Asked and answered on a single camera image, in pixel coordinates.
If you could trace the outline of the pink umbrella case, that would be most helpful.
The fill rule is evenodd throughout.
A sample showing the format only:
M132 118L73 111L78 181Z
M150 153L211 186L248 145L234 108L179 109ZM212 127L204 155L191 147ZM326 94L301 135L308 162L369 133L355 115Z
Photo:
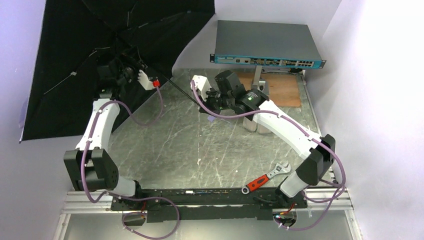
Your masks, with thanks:
M252 115L252 120L250 120L247 116L243 118L243 127L250 131L256 132L261 135L270 134L272 131L269 130L266 126L263 125L263 119L265 115L262 113Z

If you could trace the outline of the red handled adjustable wrench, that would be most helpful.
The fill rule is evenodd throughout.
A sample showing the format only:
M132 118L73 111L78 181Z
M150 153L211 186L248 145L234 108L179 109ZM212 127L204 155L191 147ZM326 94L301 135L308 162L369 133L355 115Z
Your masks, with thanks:
M291 171L291 169L292 169L291 164L289 162L276 163L273 170L271 170L270 172L268 172L264 175L257 177L256 179L252 180L251 182L249 182L245 186L243 186L241 188L241 193L244 194L244 195L247 195L247 194L257 190L258 188L260 188L264 184L266 184L271 178L273 178L277 175L280 175L280 174L287 174Z

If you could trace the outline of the network switch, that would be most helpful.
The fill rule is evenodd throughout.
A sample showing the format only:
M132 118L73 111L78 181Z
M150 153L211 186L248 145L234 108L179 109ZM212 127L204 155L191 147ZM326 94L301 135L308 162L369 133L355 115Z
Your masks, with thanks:
M264 67L322 69L324 60L306 24L218 20L214 52L215 64L254 66L251 87L269 94L268 82L261 78Z

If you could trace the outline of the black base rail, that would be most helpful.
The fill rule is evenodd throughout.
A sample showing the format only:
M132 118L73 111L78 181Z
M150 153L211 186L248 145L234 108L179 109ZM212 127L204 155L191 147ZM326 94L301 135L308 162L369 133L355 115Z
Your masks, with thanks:
M142 201L113 197L112 211L143 211L148 223L180 220L256 219L271 221L278 211L305 209L299 193L284 200L273 187L243 194L239 188L143 189Z

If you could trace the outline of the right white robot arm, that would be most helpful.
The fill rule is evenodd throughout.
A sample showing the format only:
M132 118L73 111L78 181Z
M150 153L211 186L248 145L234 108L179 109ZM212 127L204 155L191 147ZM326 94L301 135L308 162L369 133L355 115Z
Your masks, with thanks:
M296 170L286 177L276 190L287 199L294 198L307 186L315 186L335 161L335 139L322 137L283 112L270 98L257 88L245 89L238 75L230 70L214 78L217 89L207 77L196 75L191 80L200 111L219 118L222 110L234 111L234 118L247 120L264 127L286 142L303 160Z

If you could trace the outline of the black yellow tool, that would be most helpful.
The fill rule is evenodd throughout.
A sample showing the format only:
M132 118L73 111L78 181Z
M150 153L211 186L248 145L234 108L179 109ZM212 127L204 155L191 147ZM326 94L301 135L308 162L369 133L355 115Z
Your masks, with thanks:
M291 73L291 74L297 74L297 73L300 73L302 71L303 71L302 68L290 68L288 72Z

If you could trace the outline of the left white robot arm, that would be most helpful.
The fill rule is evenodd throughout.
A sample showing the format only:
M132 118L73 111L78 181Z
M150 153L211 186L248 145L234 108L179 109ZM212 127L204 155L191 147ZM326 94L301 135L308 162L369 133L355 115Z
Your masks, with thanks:
M65 152L63 161L74 189L85 192L91 202L100 200L91 195L94 191L134 198L139 183L120 175L108 153L108 146L121 107L129 110L121 100L126 86L136 83L151 90L153 85L140 64L109 60L99 63L96 71L99 77L98 89L92 103L91 116L81 140L74 150Z

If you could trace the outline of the lilac umbrella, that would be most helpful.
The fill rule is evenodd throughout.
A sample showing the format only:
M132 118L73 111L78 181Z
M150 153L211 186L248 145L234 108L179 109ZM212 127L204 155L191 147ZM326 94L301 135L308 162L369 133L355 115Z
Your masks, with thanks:
M21 140L84 133L101 55L128 54L166 83L215 12L212 0L48 0Z

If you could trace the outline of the wooden base board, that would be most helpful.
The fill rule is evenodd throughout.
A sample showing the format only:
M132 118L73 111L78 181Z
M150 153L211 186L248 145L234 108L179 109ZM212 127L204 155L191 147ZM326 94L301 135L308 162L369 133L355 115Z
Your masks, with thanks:
M262 73L257 86L279 107L302 106L297 77L288 73Z

